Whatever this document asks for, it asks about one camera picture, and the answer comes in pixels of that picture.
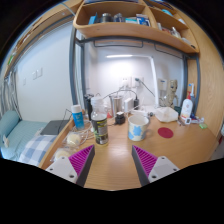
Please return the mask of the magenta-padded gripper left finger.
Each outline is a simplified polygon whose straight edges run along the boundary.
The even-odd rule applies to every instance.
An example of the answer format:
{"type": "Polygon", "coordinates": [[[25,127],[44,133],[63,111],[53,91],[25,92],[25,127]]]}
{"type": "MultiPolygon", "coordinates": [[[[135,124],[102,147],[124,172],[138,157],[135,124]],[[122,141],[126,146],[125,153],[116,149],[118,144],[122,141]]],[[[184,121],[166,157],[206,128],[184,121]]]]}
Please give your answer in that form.
{"type": "Polygon", "coordinates": [[[94,156],[95,146],[90,145],[69,157],[61,156],[47,171],[83,187],[94,156]]]}

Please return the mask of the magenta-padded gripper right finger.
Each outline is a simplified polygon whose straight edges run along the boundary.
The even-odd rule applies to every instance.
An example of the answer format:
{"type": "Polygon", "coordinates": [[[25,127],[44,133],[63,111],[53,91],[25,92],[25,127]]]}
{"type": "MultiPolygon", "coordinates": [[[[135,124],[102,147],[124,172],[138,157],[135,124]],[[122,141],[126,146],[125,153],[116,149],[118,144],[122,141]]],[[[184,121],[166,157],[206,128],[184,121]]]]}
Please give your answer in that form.
{"type": "Polygon", "coordinates": [[[167,157],[156,157],[135,145],[132,146],[132,157],[142,186],[155,182],[179,170],[167,157]]]}

